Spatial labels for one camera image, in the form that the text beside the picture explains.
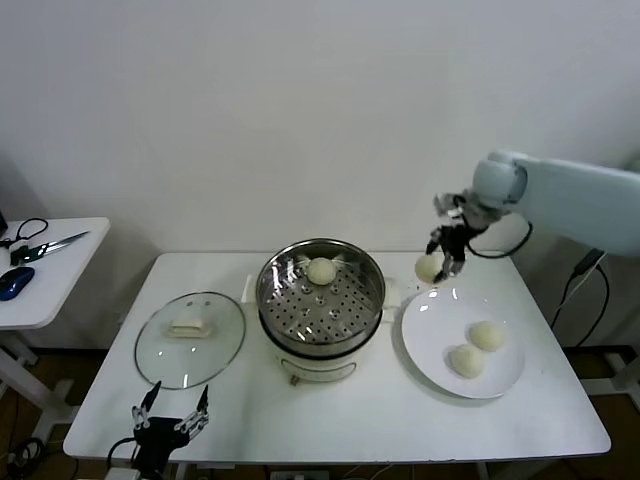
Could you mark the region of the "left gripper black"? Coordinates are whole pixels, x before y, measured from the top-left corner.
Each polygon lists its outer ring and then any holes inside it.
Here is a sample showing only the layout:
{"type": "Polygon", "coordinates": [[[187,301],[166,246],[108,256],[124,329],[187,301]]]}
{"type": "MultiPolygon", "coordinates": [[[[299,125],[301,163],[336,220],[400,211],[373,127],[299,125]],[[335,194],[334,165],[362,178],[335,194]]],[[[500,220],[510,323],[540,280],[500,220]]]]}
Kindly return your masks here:
{"type": "Polygon", "coordinates": [[[162,476],[172,452],[188,445],[189,434],[200,432],[208,424],[209,386],[206,385],[195,411],[182,421],[177,418],[151,417],[148,414],[157,398],[161,382],[157,381],[144,395],[140,405],[131,413],[135,428],[134,438],[139,446],[133,467],[141,476],[162,476]]]}

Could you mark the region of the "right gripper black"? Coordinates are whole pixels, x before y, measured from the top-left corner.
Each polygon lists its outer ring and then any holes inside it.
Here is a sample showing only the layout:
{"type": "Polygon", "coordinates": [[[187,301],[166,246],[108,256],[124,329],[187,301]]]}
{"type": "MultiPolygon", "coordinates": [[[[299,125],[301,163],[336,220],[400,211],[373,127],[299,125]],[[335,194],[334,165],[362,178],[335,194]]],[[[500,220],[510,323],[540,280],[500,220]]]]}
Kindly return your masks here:
{"type": "Polygon", "coordinates": [[[480,230],[466,225],[442,225],[430,233],[425,254],[432,255],[439,246],[443,252],[434,254],[439,267],[435,282],[445,282],[460,273],[466,260],[466,247],[480,234],[480,230]]]}

